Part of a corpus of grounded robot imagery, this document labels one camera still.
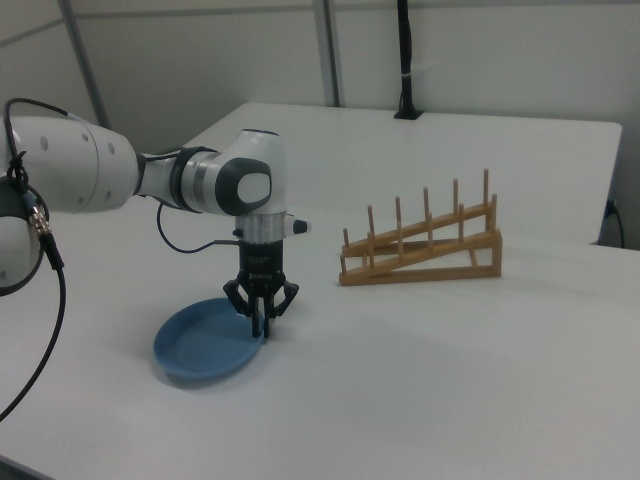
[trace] white wall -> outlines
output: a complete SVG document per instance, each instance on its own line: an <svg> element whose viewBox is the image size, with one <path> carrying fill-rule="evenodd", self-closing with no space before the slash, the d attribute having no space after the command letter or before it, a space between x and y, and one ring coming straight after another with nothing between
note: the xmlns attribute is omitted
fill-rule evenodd
<svg viewBox="0 0 640 480"><path fill-rule="evenodd" d="M345 106L397 109L395 2L335 3ZM414 71L429 67L413 81L420 108L622 124L611 196L640 248L640 5L411 8L410 22Z"/></svg>
<svg viewBox="0 0 640 480"><path fill-rule="evenodd" d="M96 120L55 0L0 0L0 105L13 97L42 100ZM15 113L44 114L21 106Z"/></svg>
<svg viewBox="0 0 640 480"><path fill-rule="evenodd" d="M311 0L72 6L111 127L139 150L181 145L248 101L326 104Z"/></svg>

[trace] cable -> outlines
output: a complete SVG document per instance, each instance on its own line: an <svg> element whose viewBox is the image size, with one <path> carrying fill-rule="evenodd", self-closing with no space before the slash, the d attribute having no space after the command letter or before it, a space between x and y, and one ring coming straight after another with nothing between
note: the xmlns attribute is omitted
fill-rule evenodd
<svg viewBox="0 0 640 480"><path fill-rule="evenodd" d="M27 210L27 214L29 216L29 223L31 223L34 228L38 240L40 241L40 246L42 250L47 255L49 262L51 263L51 268L56 271L58 274L58 283L60 285L60 303L58 306L58 315L56 317L56 324L53 329L53 333L51 334L51 339L49 340L49 344L47 345L47 349L45 350L40 363L36 367L35 371L29 378L29 381L22 388L20 393L16 396L16 398L9 404L7 408L4 409L2 413L0 413L0 422L2 422L7 416L20 404L25 395L31 390L34 383L44 370L47 362L49 361L49 357L53 352L53 348L56 345L58 340L58 336L60 335L60 330L62 328L62 321L64 319L64 311L67 304L67 287L64 278L64 273L62 269L64 268L64 262L62 261L62 257L60 256L60 252L58 252L58 248L56 246L55 239L51 233L51 228L49 227L49 210L47 205L44 202L44 199L40 196L38 192L36 192L29 185L29 175L25 170L22 164L22 157L25 155L26 151L22 151L18 154L16 148L16 140L13 135L13 126L11 125L11 105L16 103L26 103L30 105L36 105L38 107L46 108L48 110L52 110L54 112L58 112L64 116L69 116L68 112L62 110L61 108L54 107L53 105L49 105L47 103L39 102L37 100L31 100L28 98L14 98L9 100L4 107L4 127L5 132L7 134L7 141L9 142L9 149L11 151L11 160L9 161L9 169L7 170L7 176L9 178L15 178L17 181L18 189L20 190L22 201Z"/></svg>
<svg viewBox="0 0 640 480"><path fill-rule="evenodd" d="M22 388L18 396L9 404L7 408L4 409L2 413L0 413L0 422L2 422L7 416L13 411L14 408L18 406L18 404L22 401L25 395L31 390L33 384L36 383L36 380L44 370L47 361L49 361L49 357L51 356L51 352L53 352L53 347L56 345L56 341L58 340L58 335L60 334L60 329L62 328L62 319L64 318L64 310L67 303L67 287L64 280L64 273L62 272L62 268L56 270L58 273L58 282L60 283L60 305L58 306L58 317L56 318L56 325L53 329L53 334L51 335L51 339L49 340L49 345L47 345L47 349L40 360L40 363L36 367L36 370L31 375L31 378L27 382L27 384Z"/></svg>
<svg viewBox="0 0 640 480"><path fill-rule="evenodd" d="M147 162L155 162L155 161L157 161L157 160L167 160L167 159L169 159L169 158L175 158L175 157L176 157L176 155L178 155L178 153L177 153L177 152L174 152L174 153L168 153L168 154L166 154L166 155L158 155L158 156L155 156L155 157L154 157L154 156L150 156L150 157L149 157L149 156L146 156L146 155L145 155L145 157L144 157L144 158L145 158L145 160L146 160Z"/></svg>
<svg viewBox="0 0 640 480"><path fill-rule="evenodd" d="M16 148L16 139L13 136L13 127L11 125L11 106L16 103L25 103L29 105L35 105L37 107L46 108L58 112L65 117L69 116L69 112L62 110L61 108L49 105L48 103L39 102L38 100L31 100L29 98L12 98L4 105L4 128L7 134L7 141L9 142L9 151L11 152L11 160L9 161L9 169L7 170L7 176L9 178L16 178L18 180L18 186L22 190L21 193L27 193L27 184L29 183L29 176L27 171L22 166L22 157L26 153L22 151L18 153Z"/></svg>
<svg viewBox="0 0 640 480"><path fill-rule="evenodd" d="M169 241L167 236L164 234L164 231L162 230L162 220L160 217L162 213L162 207L164 206L165 206L165 203L161 202L160 205L158 206L158 213L156 214L156 225L158 226L158 233L160 233L160 236L164 240L164 243L166 243L169 247L171 247L176 252L191 254L191 253L201 252L205 248L209 248L214 245L236 245L236 246L239 245L239 243L234 240L214 240L213 242L209 242L206 245L203 245L198 248L194 248L193 250L184 250L182 248L176 247L173 243Z"/></svg>
<svg viewBox="0 0 640 480"><path fill-rule="evenodd" d="M625 248L624 247L624 228L622 228L622 218L620 218L620 212L618 212L618 209L615 208L614 206L611 213L613 213L618 219L618 227L620 227L620 247Z"/></svg>
<svg viewBox="0 0 640 480"><path fill-rule="evenodd" d="M618 207L616 206L615 200L607 200L607 204L604 209L604 219L606 220L611 215L615 215L618 220L618 228L620 230L620 248L625 248L624 242L624 228L622 227L622 217L620 216L620 212L618 211Z"/></svg>

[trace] white robotic arm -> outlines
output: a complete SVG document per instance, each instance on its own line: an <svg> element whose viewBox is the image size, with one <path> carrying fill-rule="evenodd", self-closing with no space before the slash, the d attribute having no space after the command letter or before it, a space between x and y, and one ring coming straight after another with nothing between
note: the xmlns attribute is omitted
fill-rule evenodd
<svg viewBox="0 0 640 480"><path fill-rule="evenodd" d="M224 289L236 310L252 318L254 336L261 333L258 301L263 300L268 336L268 319L284 313L298 290L284 276L282 241L308 230L306 222L287 214L285 152L277 134L244 130L223 153L195 147L153 156L136 154L122 135L81 120L16 117L12 127L17 151L26 152L22 164L29 185L51 210L110 210L137 194L182 210L236 217L240 272ZM0 135L1 171L11 158L7 138ZM11 197L3 191L0 294L21 286L41 256L33 229L15 213L15 199L3 201ZM285 301L275 306L273 297L282 287Z"/></svg>

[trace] blue bowl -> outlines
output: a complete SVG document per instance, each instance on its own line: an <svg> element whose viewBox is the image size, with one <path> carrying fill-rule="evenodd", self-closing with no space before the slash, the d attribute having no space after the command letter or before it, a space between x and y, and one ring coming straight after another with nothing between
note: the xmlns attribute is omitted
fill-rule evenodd
<svg viewBox="0 0 640 480"><path fill-rule="evenodd" d="M158 363L188 380L227 375L247 363L262 345L251 320L236 312L227 298L195 303L173 315L153 342Z"/></svg>

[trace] wooden peg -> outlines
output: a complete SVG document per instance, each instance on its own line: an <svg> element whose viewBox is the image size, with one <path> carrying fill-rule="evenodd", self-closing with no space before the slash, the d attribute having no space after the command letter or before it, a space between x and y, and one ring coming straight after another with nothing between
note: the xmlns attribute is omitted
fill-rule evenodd
<svg viewBox="0 0 640 480"><path fill-rule="evenodd" d="M400 197L396 197L396 222L402 222L402 212L400 211Z"/></svg>
<svg viewBox="0 0 640 480"><path fill-rule="evenodd" d="M398 256L404 258L404 244L402 239L402 222L398 222L396 228L398 229Z"/></svg>
<svg viewBox="0 0 640 480"><path fill-rule="evenodd" d="M469 258L471 259L471 266L472 267L477 267L478 266L478 257L476 257L476 251L473 248L469 249Z"/></svg>
<svg viewBox="0 0 640 480"><path fill-rule="evenodd" d="M498 209L498 195L495 193L491 196L491 218L489 219L489 230L495 232L496 230L496 212Z"/></svg>
<svg viewBox="0 0 640 480"><path fill-rule="evenodd" d="M490 223L489 223L489 169L485 168L484 169L484 192L482 195L482 203L485 207L485 217L484 217L484 230L485 232L489 231L489 228L491 227Z"/></svg>
<svg viewBox="0 0 640 480"><path fill-rule="evenodd" d="M489 203L489 169L484 169L484 194L482 196L482 203L486 206Z"/></svg>
<svg viewBox="0 0 640 480"><path fill-rule="evenodd" d="M371 236L375 237L376 230L373 226L373 208L371 207L371 205L367 207L367 213L369 214L369 231L371 232Z"/></svg>
<svg viewBox="0 0 640 480"><path fill-rule="evenodd" d="M458 206L458 241L464 240L464 205Z"/></svg>
<svg viewBox="0 0 640 480"><path fill-rule="evenodd" d="M369 266L371 268L375 267L375 260L373 254L373 235L371 232L367 234L367 240L369 241Z"/></svg>
<svg viewBox="0 0 640 480"><path fill-rule="evenodd" d="M453 179L453 213L458 213L458 179Z"/></svg>
<svg viewBox="0 0 640 480"><path fill-rule="evenodd" d="M431 212L427 215L427 234L429 235L429 250L433 250L433 214Z"/></svg>
<svg viewBox="0 0 640 480"><path fill-rule="evenodd" d="M424 195L424 219L426 220L427 217L429 216L429 189L427 187L424 187L423 190L423 195Z"/></svg>

